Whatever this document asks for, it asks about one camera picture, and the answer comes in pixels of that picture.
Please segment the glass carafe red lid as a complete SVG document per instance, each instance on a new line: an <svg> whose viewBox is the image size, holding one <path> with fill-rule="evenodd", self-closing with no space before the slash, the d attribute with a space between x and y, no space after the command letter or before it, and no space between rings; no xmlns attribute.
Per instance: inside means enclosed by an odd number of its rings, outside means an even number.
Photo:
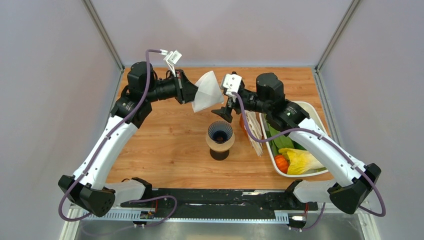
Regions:
<svg viewBox="0 0 424 240"><path fill-rule="evenodd" d="M209 150L210 156L216 160L216 161L223 161L225 160L229 154L230 154L230 150L226 150L226 151L215 151L213 149Z"/></svg>

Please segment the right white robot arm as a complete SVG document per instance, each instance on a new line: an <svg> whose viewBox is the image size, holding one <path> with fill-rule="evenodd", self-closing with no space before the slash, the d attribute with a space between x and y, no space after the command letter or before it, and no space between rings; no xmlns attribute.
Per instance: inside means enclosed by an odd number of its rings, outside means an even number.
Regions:
<svg viewBox="0 0 424 240"><path fill-rule="evenodd" d="M340 211L354 214L374 192L381 207L378 216L384 217L385 202L376 186L381 168L375 163L365 164L332 140L304 108L286 98L284 84L274 73L258 75L255 84L255 91L247 90L240 75L226 74L221 82L215 82L214 89L227 96L227 102L214 113L227 122L232 121L232 112L265 114L280 136L299 143L333 176L328 181L295 180L285 195L286 205L298 209L308 202L332 203Z"/></svg>

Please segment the wooden ring dripper holder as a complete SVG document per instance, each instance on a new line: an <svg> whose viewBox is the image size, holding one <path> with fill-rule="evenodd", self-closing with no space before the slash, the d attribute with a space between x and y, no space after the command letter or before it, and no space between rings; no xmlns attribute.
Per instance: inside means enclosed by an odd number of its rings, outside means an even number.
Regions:
<svg viewBox="0 0 424 240"><path fill-rule="evenodd" d="M234 145L236 139L236 135L233 133L229 140L223 143L215 142L208 134L205 136L205 141L207 146L213 150L214 152L222 153L230 150L230 148Z"/></svg>

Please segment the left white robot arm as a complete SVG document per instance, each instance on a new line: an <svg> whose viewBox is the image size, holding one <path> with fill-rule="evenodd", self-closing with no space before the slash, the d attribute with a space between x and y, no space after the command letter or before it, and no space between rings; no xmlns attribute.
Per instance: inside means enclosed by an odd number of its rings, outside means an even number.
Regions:
<svg viewBox="0 0 424 240"><path fill-rule="evenodd" d="M93 150L72 175L62 175L58 180L64 199L96 217L103 217L114 205L128 201L134 200L140 207L152 203L153 193L146 189L146 181L135 177L107 184L108 174L124 146L152 112L153 102L175 99L181 105L191 103L199 90L182 69L168 70L165 78L159 78L145 61L130 67L127 82Z"/></svg>

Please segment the white paper coffee filter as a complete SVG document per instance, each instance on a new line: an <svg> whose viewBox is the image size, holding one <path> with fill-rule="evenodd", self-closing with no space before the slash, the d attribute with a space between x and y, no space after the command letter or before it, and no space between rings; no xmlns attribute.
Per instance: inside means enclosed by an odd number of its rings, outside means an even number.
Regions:
<svg viewBox="0 0 424 240"><path fill-rule="evenodd" d="M203 74L195 83L195 86L198 89L194 101L191 103L194 113L224 102L224 96L213 70Z"/></svg>

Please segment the dark blue coffee dripper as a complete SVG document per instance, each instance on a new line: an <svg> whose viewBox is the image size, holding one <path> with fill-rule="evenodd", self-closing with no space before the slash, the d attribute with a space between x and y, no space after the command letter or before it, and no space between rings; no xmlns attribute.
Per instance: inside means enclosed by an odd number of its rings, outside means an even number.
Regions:
<svg viewBox="0 0 424 240"><path fill-rule="evenodd" d="M233 135L233 129L226 121L215 121L208 127L207 134L215 142L224 143Z"/></svg>

